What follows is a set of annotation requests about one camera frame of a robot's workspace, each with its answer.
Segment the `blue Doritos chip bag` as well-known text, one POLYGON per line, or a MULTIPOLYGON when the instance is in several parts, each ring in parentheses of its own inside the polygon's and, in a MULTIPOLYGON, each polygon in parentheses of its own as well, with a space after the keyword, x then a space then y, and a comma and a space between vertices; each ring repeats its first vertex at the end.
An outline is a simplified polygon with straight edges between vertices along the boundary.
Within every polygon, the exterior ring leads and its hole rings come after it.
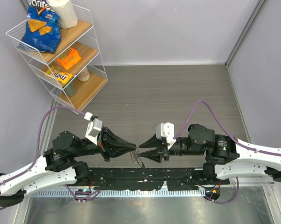
POLYGON ((62 40, 59 18, 45 0, 30 1, 21 41, 41 52, 55 53, 62 40))

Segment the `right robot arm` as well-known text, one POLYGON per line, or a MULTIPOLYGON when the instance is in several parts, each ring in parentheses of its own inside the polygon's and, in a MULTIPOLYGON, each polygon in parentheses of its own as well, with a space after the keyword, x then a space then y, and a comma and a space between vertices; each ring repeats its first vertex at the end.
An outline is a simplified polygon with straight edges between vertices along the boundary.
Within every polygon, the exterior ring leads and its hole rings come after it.
POLYGON ((200 124, 188 127, 187 137, 173 138, 172 123, 162 123, 139 145, 140 157, 161 163, 170 156, 205 156, 202 179, 208 184, 235 177, 272 177, 281 182, 281 147, 255 145, 233 136, 216 134, 200 124))

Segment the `beige paper cup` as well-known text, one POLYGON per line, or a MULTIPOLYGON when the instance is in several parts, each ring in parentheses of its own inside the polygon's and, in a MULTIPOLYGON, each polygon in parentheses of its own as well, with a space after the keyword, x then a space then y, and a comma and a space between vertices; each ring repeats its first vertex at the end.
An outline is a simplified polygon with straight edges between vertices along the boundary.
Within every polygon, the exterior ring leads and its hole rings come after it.
POLYGON ((87 67, 81 70, 81 72, 78 74, 78 80, 81 82, 86 82, 90 78, 89 70, 87 67))

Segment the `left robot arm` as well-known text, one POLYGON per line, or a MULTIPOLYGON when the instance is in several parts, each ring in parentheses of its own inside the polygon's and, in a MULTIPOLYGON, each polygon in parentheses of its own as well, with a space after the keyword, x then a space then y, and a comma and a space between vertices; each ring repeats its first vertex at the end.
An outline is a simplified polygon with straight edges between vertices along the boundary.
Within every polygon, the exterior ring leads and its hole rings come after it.
POLYGON ((0 173, 0 207, 17 205, 24 198, 43 189, 90 183, 87 163, 76 157, 100 154, 105 161, 135 151, 137 146, 116 136, 104 127, 95 137, 84 139, 71 132, 61 132, 53 140, 53 147, 34 162, 10 174, 0 173))

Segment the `orange Reeses candy bag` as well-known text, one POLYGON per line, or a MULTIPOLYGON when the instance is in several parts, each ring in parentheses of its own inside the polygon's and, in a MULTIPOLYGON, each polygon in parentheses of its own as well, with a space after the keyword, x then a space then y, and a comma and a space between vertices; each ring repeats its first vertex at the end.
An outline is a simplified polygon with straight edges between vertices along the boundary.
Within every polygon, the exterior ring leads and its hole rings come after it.
POLYGON ((80 60, 81 57, 78 51, 69 47, 55 59, 55 63, 62 66, 64 69, 69 70, 80 60))

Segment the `yellow M&Ms candy bag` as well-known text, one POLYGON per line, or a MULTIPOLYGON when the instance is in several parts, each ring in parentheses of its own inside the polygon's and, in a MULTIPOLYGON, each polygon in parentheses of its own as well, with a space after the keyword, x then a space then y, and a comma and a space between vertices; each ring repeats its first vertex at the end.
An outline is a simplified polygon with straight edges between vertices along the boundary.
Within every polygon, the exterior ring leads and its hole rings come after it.
POLYGON ((55 77, 62 84, 67 84, 73 77, 71 73, 58 70, 54 66, 50 67, 50 69, 46 71, 46 74, 55 77))

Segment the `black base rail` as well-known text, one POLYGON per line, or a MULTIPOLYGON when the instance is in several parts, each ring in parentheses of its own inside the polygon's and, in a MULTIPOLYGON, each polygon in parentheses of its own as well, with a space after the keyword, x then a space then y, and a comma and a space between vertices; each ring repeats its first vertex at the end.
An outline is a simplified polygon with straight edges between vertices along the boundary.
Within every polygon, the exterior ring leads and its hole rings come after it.
POLYGON ((89 167, 89 173, 74 186, 91 185, 95 190, 161 190, 167 184, 169 191, 194 190, 198 186, 229 184, 215 174, 207 174, 201 168, 99 168, 89 167))

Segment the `paper towel roll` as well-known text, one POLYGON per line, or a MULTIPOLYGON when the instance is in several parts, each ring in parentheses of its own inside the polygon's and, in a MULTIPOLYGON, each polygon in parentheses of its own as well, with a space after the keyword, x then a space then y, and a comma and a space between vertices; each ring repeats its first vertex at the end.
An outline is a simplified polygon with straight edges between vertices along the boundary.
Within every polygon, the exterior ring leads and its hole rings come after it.
POLYGON ((71 0, 48 0, 49 6, 59 15, 59 24, 62 29, 75 27, 78 18, 71 0))

